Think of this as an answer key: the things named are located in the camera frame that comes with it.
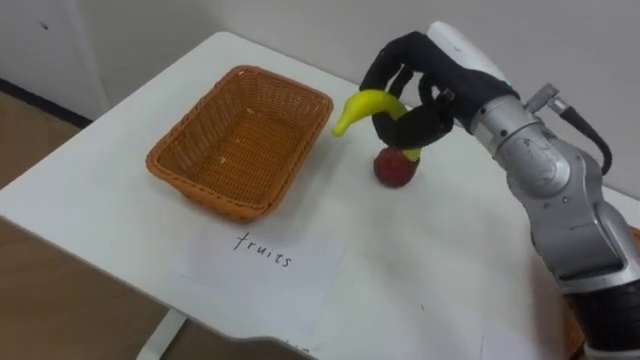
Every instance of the toy banana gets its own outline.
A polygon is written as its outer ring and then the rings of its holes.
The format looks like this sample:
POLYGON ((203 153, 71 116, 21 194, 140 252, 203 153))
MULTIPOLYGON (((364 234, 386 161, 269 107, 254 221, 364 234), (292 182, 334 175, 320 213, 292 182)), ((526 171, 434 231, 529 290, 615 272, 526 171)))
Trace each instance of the toy banana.
MULTIPOLYGON (((387 112, 393 120, 407 112, 407 108, 395 96, 382 90, 363 90, 351 96, 344 103, 344 110, 332 133, 336 137, 345 134, 351 124, 379 112, 387 112)), ((421 149, 403 150, 411 161, 420 159, 421 149)))

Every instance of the robotic arm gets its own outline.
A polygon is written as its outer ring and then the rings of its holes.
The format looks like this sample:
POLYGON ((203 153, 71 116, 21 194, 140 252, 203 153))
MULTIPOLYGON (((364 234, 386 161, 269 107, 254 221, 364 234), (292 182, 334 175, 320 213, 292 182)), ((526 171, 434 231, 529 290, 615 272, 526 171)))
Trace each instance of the robotic arm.
POLYGON ((360 90, 387 91, 397 75, 388 92, 399 98, 414 73, 422 74, 422 105, 397 119, 373 115, 380 139, 401 149, 423 147, 457 119, 506 171, 529 216, 533 246, 585 334, 587 356, 640 360, 640 258, 630 227, 602 195, 611 166, 606 143, 552 85, 523 104, 497 67, 446 24, 433 24, 429 36, 414 32, 390 42, 360 90), (602 169, 545 126, 536 116, 544 106, 598 145, 602 169))

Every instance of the basket rim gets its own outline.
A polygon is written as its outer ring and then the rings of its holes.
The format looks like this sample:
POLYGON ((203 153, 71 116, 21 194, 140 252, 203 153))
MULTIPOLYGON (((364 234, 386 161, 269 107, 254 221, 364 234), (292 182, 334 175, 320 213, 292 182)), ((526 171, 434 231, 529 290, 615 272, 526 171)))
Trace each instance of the basket rim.
POLYGON ((260 213, 257 214, 257 216, 259 216, 260 214, 269 211, 270 208, 277 205, 282 200, 284 193, 289 188, 288 185, 291 183, 291 178, 295 177, 299 168, 302 167, 302 164, 297 166, 297 168, 294 169, 294 171, 290 172, 289 175, 284 176, 283 181, 281 181, 279 184, 280 186, 278 186, 273 191, 266 192, 266 194, 269 196, 266 196, 264 200, 260 202, 246 202, 246 201, 239 201, 239 200, 233 199, 225 195, 224 193, 202 186, 185 176, 178 175, 177 173, 162 166, 159 162, 160 156, 164 154, 164 152, 167 150, 167 147, 173 142, 173 140, 175 140, 185 130, 185 128, 187 128, 188 125, 190 125, 193 121, 197 120, 198 118, 197 115, 202 111, 202 109, 204 108, 204 105, 206 105, 211 98, 213 98, 221 90, 223 90, 225 85, 227 85, 227 83, 229 83, 235 77, 240 76, 247 71, 253 72, 255 74, 260 73, 274 79, 287 81, 288 83, 295 85, 296 87, 300 88, 303 91, 311 92, 317 96, 320 96, 322 100, 325 101, 327 104, 324 111, 319 115, 319 117, 322 120, 318 121, 316 126, 314 126, 314 128, 308 132, 307 136, 305 136, 305 138, 300 141, 300 146, 304 146, 304 144, 308 143, 310 140, 315 139, 319 135, 319 133, 322 131, 322 129, 326 125, 331 113, 333 112, 333 101, 330 96, 308 85, 302 84, 296 80, 284 77, 282 75, 276 74, 274 72, 260 68, 258 66, 238 65, 231 68, 222 79, 216 82, 213 88, 209 90, 207 93, 205 93, 198 100, 198 102, 194 106, 192 106, 191 109, 171 128, 171 130, 169 130, 169 132, 167 132, 164 136, 162 136, 162 138, 151 148, 151 150, 147 154, 145 163, 149 172, 151 172, 153 175, 160 178, 161 180, 164 180, 165 182, 169 183, 174 188, 176 187, 175 183, 181 183, 183 185, 186 185, 194 189, 194 191, 199 192, 201 195, 203 194, 206 195, 209 198, 208 200, 210 200, 211 202, 219 203, 219 204, 224 202, 239 208, 258 211, 260 213))

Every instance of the wooden floor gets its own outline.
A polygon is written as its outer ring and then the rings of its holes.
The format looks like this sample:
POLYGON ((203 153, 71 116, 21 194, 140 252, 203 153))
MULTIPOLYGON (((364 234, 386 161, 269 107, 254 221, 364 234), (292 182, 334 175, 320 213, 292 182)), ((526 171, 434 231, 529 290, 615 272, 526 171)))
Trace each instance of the wooden floor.
MULTIPOLYGON (((78 129, 0 93, 0 188, 78 129)), ((0 359, 135 359, 166 309, 0 219, 0 359)), ((300 359, 187 324, 164 359, 300 359)))

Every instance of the white paper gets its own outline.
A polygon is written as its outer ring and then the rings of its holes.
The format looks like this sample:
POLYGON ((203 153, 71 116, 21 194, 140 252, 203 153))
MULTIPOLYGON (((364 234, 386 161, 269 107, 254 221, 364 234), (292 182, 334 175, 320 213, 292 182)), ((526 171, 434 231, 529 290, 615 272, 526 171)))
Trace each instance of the white paper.
POLYGON ((544 348, 535 339, 509 331, 501 326, 485 330, 482 338, 482 360, 561 360, 562 356, 544 348))
POLYGON ((284 229, 216 224, 187 242, 174 270, 224 292, 238 311, 276 333, 304 337, 318 321, 344 246, 284 229))

